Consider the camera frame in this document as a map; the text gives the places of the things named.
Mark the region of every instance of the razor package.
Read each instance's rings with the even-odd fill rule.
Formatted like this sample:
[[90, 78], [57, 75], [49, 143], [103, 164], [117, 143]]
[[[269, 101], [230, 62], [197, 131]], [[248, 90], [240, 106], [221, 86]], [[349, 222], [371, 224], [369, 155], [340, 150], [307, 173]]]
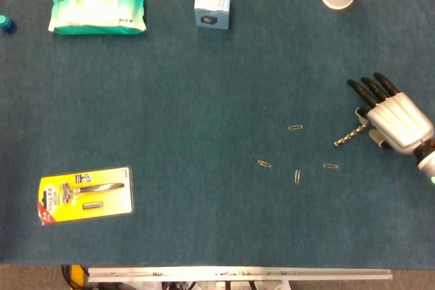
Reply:
[[38, 213], [43, 225], [133, 211], [132, 176], [127, 166], [43, 177]]

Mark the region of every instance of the robotic hand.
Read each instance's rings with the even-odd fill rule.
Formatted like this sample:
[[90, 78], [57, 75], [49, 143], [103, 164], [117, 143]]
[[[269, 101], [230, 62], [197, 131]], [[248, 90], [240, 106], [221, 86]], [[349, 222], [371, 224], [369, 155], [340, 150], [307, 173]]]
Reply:
[[386, 92], [367, 77], [361, 80], [376, 98], [356, 81], [347, 81], [372, 108], [368, 111], [357, 109], [356, 114], [362, 123], [359, 129], [364, 129], [370, 122], [376, 129], [371, 130], [369, 135], [379, 146], [392, 147], [403, 154], [413, 153], [417, 157], [419, 169], [435, 182], [434, 126], [414, 102], [385, 76], [380, 73], [373, 75]]

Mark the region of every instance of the silver paper clip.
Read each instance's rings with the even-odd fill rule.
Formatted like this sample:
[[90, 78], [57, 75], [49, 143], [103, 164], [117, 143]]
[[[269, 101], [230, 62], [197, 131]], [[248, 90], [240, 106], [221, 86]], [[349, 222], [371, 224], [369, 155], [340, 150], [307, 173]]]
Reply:
[[325, 163], [324, 164], [325, 169], [338, 169], [338, 164], [333, 163]]
[[288, 126], [288, 130], [290, 132], [293, 132], [294, 130], [302, 130], [304, 128], [304, 126], [302, 125], [292, 125], [292, 126]]
[[295, 170], [294, 171], [294, 183], [298, 185], [299, 181], [300, 181], [300, 171]]
[[257, 163], [258, 163], [259, 165], [265, 167], [265, 168], [272, 168], [272, 164], [267, 163], [267, 162], [265, 162], [265, 161], [258, 160]]

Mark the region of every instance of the green and white package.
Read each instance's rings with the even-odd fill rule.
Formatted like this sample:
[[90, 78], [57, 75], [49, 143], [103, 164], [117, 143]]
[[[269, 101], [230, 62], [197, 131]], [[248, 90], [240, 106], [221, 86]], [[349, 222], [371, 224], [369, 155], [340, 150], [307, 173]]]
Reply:
[[60, 35], [138, 34], [145, 0], [53, 0], [48, 30]]

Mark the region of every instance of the small white box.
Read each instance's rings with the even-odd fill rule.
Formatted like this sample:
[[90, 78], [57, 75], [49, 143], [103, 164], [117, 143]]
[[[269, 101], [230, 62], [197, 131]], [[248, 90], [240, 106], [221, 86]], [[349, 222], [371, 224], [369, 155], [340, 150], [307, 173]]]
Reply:
[[195, 0], [196, 25], [228, 29], [230, 0]]

